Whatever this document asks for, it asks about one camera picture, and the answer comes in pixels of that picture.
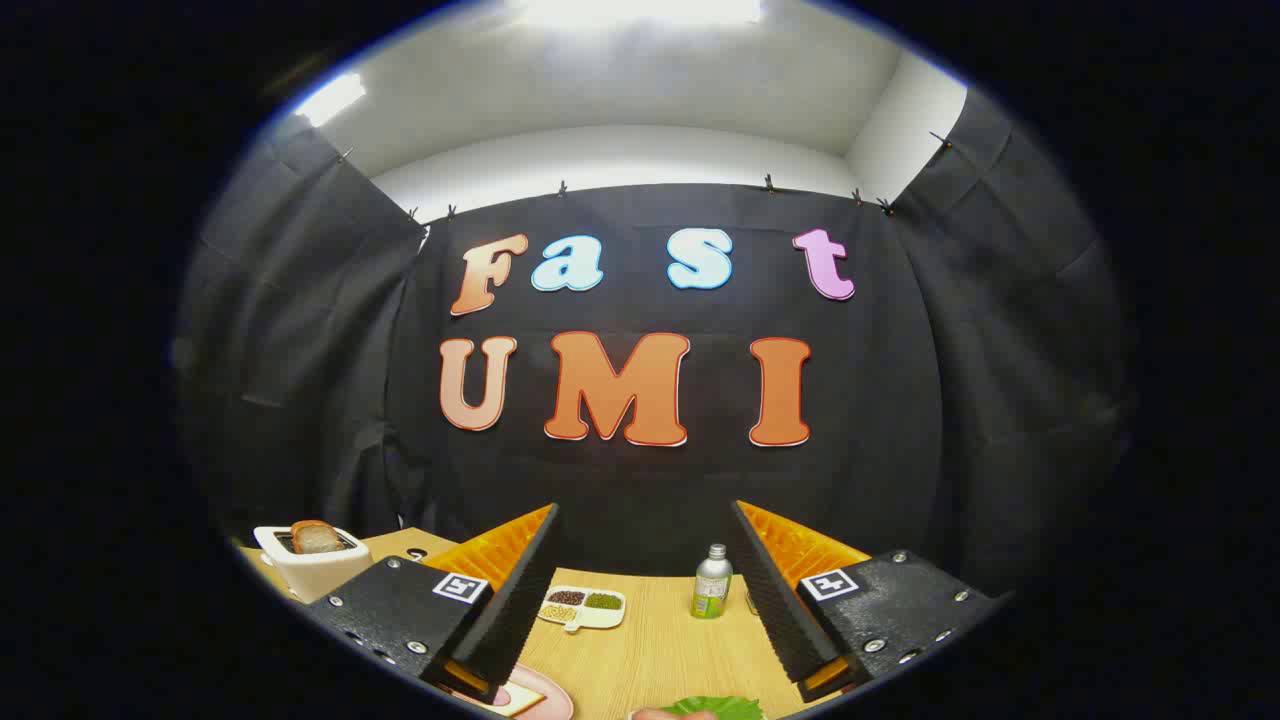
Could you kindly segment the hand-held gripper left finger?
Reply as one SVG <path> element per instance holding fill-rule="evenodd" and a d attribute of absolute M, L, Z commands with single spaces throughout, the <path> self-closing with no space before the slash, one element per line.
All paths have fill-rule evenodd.
<path fill-rule="evenodd" d="M 333 635 L 404 676 L 493 701 L 557 568 L 557 503 L 413 561 L 390 556 L 308 603 Z"/>

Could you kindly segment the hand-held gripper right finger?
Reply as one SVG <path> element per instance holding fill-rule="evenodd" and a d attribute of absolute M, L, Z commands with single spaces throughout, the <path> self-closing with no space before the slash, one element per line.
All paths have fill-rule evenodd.
<path fill-rule="evenodd" d="M 869 555 L 741 500 L 731 515 L 732 564 L 805 702 L 919 664 L 1001 607 L 914 551 Z"/>

